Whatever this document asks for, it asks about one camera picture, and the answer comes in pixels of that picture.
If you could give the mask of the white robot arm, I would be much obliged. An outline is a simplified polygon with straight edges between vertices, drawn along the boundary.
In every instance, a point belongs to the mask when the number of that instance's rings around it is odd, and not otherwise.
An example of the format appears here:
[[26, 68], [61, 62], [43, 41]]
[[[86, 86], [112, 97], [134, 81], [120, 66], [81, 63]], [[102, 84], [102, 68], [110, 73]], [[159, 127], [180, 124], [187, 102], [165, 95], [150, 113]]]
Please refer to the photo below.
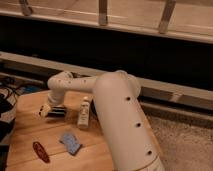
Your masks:
[[165, 171], [137, 100], [141, 86], [125, 71], [73, 78], [61, 72], [49, 78], [46, 110], [63, 103], [67, 91], [93, 94], [97, 116], [116, 171]]

